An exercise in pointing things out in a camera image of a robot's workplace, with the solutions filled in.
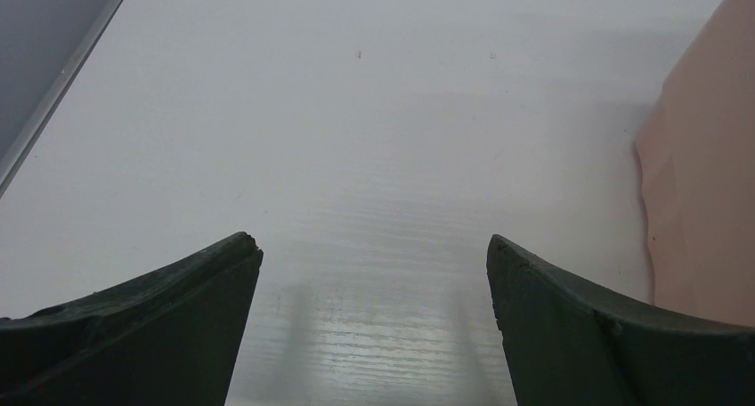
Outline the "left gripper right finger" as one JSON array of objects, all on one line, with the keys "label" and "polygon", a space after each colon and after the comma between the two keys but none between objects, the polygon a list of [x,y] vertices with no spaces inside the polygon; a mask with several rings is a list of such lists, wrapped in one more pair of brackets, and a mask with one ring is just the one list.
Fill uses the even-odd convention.
[{"label": "left gripper right finger", "polygon": [[486,269],[519,404],[753,404],[753,329],[637,301],[500,235]]}]

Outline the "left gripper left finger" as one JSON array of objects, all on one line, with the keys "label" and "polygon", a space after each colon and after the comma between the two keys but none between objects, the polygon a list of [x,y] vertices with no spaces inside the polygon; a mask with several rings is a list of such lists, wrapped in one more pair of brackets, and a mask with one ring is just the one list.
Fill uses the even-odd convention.
[{"label": "left gripper left finger", "polygon": [[2,319],[2,404],[224,404],[262,261],[237,232],[114,287]]}]

